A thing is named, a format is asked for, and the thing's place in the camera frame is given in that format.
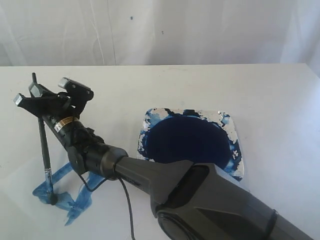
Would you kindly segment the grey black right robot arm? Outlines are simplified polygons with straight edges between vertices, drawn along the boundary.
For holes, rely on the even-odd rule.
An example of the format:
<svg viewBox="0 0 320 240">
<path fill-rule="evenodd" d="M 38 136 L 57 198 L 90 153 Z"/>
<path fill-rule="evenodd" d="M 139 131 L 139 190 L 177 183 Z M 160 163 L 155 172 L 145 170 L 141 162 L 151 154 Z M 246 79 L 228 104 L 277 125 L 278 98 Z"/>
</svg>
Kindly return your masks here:
<svg viewBox="0 0 320 240">
<path fill-rule="evenodd" d="M 139 136 L 140 158 L 108 145 L 80 122 L 93 91 L 63 78 L 54 93 L 33 82 L 15 104 L 38 119 L 45 203 L 75 215 L 105 181 L 129 183 L 172 240 L 307 240 L 309 236 L 240 185 L 244 166 L 231 117 L 152 108 Z"/>
</svg>

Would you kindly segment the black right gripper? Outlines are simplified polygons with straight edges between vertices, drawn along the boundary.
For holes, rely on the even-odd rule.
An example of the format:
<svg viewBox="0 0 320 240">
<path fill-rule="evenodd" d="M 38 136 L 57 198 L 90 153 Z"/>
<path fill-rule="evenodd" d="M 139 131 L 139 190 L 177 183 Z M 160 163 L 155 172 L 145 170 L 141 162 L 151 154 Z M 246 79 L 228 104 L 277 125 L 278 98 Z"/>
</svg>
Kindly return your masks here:
<svg viewBox="0 0 320 240">
<path fill-rule="evenodd" d="M 37 118 L 42 118 L 58 140 L 76 140 L 77 128 L 83 125 L 80 118 L 73 116 L 66 108 L 69 99 L 66 92 L 54 93 L 39 83 L 32 82 L 28 87 L 31 97 L 18 93 L 13 99 L 15 105 Z"/>
</svg>

